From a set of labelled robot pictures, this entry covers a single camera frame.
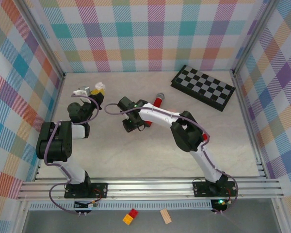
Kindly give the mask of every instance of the yellow lego brick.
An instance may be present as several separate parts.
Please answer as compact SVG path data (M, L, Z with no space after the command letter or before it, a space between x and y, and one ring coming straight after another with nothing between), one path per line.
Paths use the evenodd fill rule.
M101 89L101 90L95 89L95 90L91 91L91 95L97 95L98 93L101 93L103 96L105 96L104 89Z
M130 225L132 221L133 221L133 218L128 214L123 219L123 222L125 222L127 225Z

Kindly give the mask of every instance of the red cylinder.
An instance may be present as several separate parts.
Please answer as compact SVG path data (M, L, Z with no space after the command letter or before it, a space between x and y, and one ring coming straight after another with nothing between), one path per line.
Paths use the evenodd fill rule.
M158 93L156 95L156 99L155 99L155 101L153 103L153 106L159 108L161 106L164 98L165 98L165 96L164 96L163 93ZM150 127L152 125L152 122L151 121L146 121L146 124Z

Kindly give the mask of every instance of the plaid wallpaper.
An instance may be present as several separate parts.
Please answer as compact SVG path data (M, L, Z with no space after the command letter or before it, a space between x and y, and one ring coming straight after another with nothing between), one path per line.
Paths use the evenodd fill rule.
M253 22L252 22L252 24L250 26L250 29L247 32L247 35L246 35L246 37L244 38L244 40L242 42L241 48L238 50L238 53L236 55L236 59L234 60L231 69L235 69L236 64L238 63L239 59L243 55L243 50L246 47L246 45L248 44L251 35L255 31L255 29L256 29L256 27L258 25L258 21L260 20L260 18L261 18L261 16L262 16L262 14L263 14L263 12L264 12L264 10L265 10L265 8L266 8L266 6L267 6L267 4L268 4L269 1L270 0L263 0L263 3L260 6L259 11L258 11L258 13L255 16L255 18L254 18L254 20L253 20Z
M0 233L11 226L22 182L33 174L59 82L12 0L0 0Z
M291 215L291 0L281 0L240 75L262 155Z
M263 0L26 2L68 72L179 70L184 64L230 69L254 12L265 4Z

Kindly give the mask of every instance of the checkered board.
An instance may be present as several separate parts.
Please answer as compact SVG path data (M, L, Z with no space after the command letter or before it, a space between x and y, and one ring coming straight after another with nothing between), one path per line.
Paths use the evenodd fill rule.
M221 112L235 90L234 87L186 65L171 81L171 86Z

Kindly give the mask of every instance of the white floor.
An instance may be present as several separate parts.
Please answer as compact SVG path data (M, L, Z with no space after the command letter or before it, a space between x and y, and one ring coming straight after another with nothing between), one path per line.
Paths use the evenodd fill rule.
M205 73L232 85L228 71ZM97 82L106 85L107 103L118 103L127 96L153 102L159 92L165 94L162 108L192 113L196 121L210 134L208 148L219 168L233 176L257 176L255 156L251 149L236 93L225 110L220 112L172 88L170 81L176 72L73 73L64 83L54 121L69 120L67 106L79 101L72 91L85 85L94 89ZM117 107L110 111L118 112ZM111 116L101 111L90 122L88 139L74 140L72 156L90 177L196 177L203 176L193 157L175 144L171 131L153 124L142 132L127 133L123 116ZM42 164L39 178L62 177L55 167Z

